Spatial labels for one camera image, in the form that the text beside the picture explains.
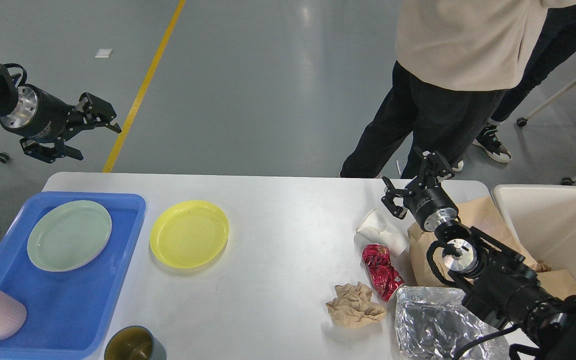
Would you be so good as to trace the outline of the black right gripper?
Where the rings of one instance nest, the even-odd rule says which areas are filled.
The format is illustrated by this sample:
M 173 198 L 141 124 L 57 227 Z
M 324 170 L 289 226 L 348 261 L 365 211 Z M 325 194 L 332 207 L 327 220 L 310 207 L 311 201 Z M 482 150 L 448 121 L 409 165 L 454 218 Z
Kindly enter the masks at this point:
M 421 161 L 414 181 L 400 189 L 390 178 L 381 177 L 385 184 L 381 202 L 393 217 L 402 220 L 409 211 L 421 230 L 433 233 L 442 224 L 457 221 L 457 205 L 441 186 L 456 173 L 441 153 L 421 150 L 418 146 L 414 152 Z M 397 205 L 395 199 L 403 199 L 403 205 Z

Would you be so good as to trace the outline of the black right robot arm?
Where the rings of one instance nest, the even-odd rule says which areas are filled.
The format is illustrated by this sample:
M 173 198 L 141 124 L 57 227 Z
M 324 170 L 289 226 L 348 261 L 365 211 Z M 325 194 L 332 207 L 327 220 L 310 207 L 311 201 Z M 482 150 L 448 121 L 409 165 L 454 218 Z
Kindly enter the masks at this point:
M 398 219 L 410 212 L 422 231 L 435 235 L 426 251 L 434 276 L 464 291 L 462 305 L 496 332 L 462 346 L 454 355 L 522 330 L 534 346 L 512 344 L 509 358 L 576 360 L 576 295 L 559 299 L 546 291 L 525 257 L 476 227 L 467 227 L 441 183 L 455 174 L 439 152 L 414 148 L 420 158 L 416 177 L 398 189 L 388 177 L 381 201 Z

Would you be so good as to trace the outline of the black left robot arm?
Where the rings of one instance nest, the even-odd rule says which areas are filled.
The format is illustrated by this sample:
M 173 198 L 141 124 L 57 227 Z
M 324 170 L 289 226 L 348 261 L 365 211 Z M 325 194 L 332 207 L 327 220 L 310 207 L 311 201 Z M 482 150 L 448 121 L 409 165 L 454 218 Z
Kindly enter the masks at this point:
M 81 161 L 82 152 L 67 145 L 80 132 L 104 127 L 121 133 L 114 107 L 89 92 L 67 104 L 27 81 L 17 63 L 0 63 L 0 126 L 20 137 L 22 151 L 44 163 L 60 158 Z

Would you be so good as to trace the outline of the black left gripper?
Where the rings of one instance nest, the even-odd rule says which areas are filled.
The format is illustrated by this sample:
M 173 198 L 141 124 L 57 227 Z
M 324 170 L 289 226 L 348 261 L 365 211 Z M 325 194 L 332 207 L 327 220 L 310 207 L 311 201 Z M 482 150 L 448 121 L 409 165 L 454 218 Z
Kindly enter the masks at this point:
M 25 155 L 52 164 L 66 157 L 83 160 L 80 150 L 64 142 L 72 137 L 64 135 L 65 132 L 105 127 L 121 133 L 116 118 L 112 104 L 90 92 L 82 93 L 78 104 L 72 107 L 34 85 L 20 85 L 16 106 L 9 114 L 0 116 L 0 125 L 20 137 Z

